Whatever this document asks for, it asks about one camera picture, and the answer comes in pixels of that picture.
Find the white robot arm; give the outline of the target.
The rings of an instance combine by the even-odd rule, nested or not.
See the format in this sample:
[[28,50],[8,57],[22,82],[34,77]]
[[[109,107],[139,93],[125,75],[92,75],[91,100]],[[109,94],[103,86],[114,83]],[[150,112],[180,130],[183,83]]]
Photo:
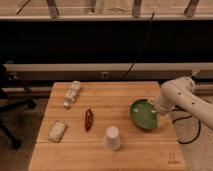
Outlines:
[[164,82],[154,106],[161,115],[169,113],[178,106],[213,130],[213,104],[195,96],[195,82],[190,77],[180,77]]

